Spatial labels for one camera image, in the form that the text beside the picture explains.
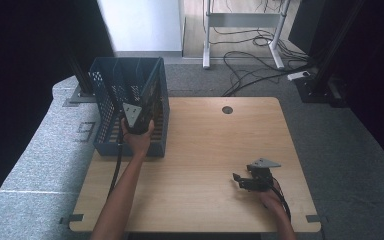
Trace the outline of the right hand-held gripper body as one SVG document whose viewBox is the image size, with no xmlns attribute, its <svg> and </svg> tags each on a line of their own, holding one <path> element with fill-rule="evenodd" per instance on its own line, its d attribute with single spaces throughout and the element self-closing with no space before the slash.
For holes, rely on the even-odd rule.
<svg viewBox="0 0 384 240">
<path fill-rule="evenodd" d="M 270 169 L 275 167 L 280 167 L 280 164 L 264 158 L 247 165 L 247 170 L 252 176 L 250 181 L 254 181 L 257 185 L 256 191 L 265 192 L 274 185 Z"/>
</svg>

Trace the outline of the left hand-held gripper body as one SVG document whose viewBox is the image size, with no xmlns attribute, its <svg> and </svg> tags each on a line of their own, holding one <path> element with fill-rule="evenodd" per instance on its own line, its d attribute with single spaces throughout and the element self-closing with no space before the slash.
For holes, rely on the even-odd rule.
<svg viewBox="0 0 384 240">
<path fill-rule="evenodd" d="M 122 107 L 129 133 L 141 135 L 149 130 L 149 122 L 153 117 L 152 110 L 149 107 L 141 107 L 129 103 L 124 103 Z"/>
</svg>

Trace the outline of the blue plastic file rack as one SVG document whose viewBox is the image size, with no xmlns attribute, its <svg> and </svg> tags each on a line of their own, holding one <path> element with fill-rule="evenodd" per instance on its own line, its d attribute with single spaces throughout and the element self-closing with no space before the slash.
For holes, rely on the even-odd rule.
<svg viewBox="0 0 384 240">
<path fill-rule="evenodd" d="M 125 156 L 132 154 L 130 147 L 120 142 L 120 121 L 125 119 L 122 105 L 129 103 L 141 106 L 141 92 L 149 74 L 145 61 L 149 58 L 161 57 L 98 57 L 90 68 L 89 74 L 101 118 L 94 146 L 102 156 L 115 156 L 119 152 Z M 165 155 L 168 132 L 170 106 L 163 58 L 160 74 L 161 113 L 157 119 L 151 119 L 155 124 L 148 150 L 151 157 Z"/>
</svg>

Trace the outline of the person's right hand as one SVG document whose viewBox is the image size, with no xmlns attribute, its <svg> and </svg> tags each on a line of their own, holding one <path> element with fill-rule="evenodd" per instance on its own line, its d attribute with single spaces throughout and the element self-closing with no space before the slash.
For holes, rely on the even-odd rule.
<svg viewBox="0 0 384 240">
<path fill-rule="evenodd" d="M 263 206 L 269 210 L 274 210 L 275 208 L 282 206 L 281 200 L 273 190 L 258 192 L 257 196 Z"/>
</svg>

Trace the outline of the person's left hand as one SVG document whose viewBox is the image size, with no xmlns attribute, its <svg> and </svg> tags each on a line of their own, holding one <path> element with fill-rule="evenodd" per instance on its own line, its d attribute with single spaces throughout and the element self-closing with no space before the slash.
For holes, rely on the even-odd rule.
<svg viewBox="0 0 384 240">
<path fill-rule="evenodd" d="M 141 134 L 135 135 L 129 133 L 126 127 L 126 120 L 121 120 L 121 127 L 123 131 L 123 139 L 129 145 L 133 152 L 134 157 L 145 157 L 147 155 L 150 143 L 151 136 L 154 131 L 154 121 L 151 120 L 148 125 L 148 131 Z"/>
</svg>

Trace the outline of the black metal stand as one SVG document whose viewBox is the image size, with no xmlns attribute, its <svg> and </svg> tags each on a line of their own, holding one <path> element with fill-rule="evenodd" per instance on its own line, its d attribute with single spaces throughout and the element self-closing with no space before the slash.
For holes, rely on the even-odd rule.
<svg viewBox="0 0 384 240">
<path fill-rule="evenodd" d="M 302 0 L 290 40 L 303 50 L 316 72 L 294 83 L 303 103 L 343 107 L 345 81 L 338 75 L 347 60 L 346 40 L 366 0 Z"/>
<path fill-rule="evenodd" d="M 66 49 L 66 59 L 78 82 L 72 96 L 68 99 L 68 105 L 95 103 L 96 98 L 88 72 L 82 69 L 79 60 L 70 46 Z"/>
</svg>

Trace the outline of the white board panel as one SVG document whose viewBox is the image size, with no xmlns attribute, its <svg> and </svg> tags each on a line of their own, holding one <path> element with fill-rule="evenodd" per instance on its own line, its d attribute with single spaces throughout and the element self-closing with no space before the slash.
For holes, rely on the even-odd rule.
<svg viewBox="0 0 384 240">
<path fill-rule="evenodd" d="M 113 51 L 181 56 L 184 0 L 98 0 Z"/>
</svg>

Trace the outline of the white power strip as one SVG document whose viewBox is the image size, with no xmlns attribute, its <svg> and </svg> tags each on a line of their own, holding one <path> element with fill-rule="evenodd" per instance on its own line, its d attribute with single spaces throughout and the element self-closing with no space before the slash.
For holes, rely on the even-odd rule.
<svg viewBox="0 0 384 240">
<path fill-rule="evenodd" d="M 311 74 L 308 71 L 301 71 L 301 72 L 296 72 L 296 73 L 288 74 L 287 75 L 287 79 L 289 81 L 293 81 L 293 80 L 296 80 L 296 79 L 309 77 L 310 75 Z"/>
</svg>

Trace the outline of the black curtain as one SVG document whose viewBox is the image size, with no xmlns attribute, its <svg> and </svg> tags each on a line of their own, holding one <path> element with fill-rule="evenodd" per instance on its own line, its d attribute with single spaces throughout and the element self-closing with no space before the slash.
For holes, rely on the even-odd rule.
<svg viewBox="0 0 384 240">
<path fill-rule="evenodd" d="M 384 150 L 384 0 L 365 0 L 348 46 L 347 102 Z"/>
<path fill-rule="evenodd" d="M 0 186 L 39 127 L 53 86 L 113 49 L 98 0 L 0 0 Z"/>
</svg>

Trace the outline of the white metal desk frame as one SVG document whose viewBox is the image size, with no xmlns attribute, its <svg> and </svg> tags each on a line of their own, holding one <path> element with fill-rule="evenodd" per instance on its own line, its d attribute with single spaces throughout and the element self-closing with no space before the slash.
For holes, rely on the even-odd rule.
<svg viewBox="0 0 384 240">
<path fill-rule="evenodd" d="M 283 69 L 284 64 L 279 55 L 278 43 L 287 17 L 291 0 L 283 0 L 279 13 L 214 13 L 211 10 L 212 0 L 204 0 L 204 48 L 202 64 L 204 69 L 210 67 L 210 28 L 274 28 L 273 39 L 268 43 L 268 48 L 278 69 Z"/>
</svg>

